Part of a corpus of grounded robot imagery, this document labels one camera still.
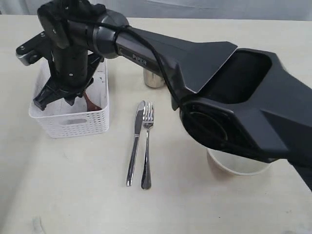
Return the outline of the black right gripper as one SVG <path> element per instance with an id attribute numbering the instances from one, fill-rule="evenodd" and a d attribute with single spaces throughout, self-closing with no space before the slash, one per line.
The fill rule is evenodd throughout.
<path id="1" fill-rule="evenodd" d="M 64 98 L 69 105 L 75 104 L 75 99 L 82 98 L 83 93 L 93 83 L 94 71 L 88 71 L 82 80 L 80 76 L 62 78 L 57 72 L 51 71 L 50 78 L 40 93 L 33 99 L 34 105 L 44 111 L 49 103 Z"/>

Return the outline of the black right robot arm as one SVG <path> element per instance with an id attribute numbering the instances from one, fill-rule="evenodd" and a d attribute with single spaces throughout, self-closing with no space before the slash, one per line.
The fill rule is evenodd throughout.
<path id="1" fill-rule="evenodd" d="M 37 15 L 51 77 L 34 104 L 73 104 L 90 55 L 122 56 L 162 77 L 188 134 L 207 148 L 271 163 L 287 160 L 312 184 L 312 90 L 275 53 L 228 41 L 191 42 L 140 30 L 87 0 L 53 0 Z"/>

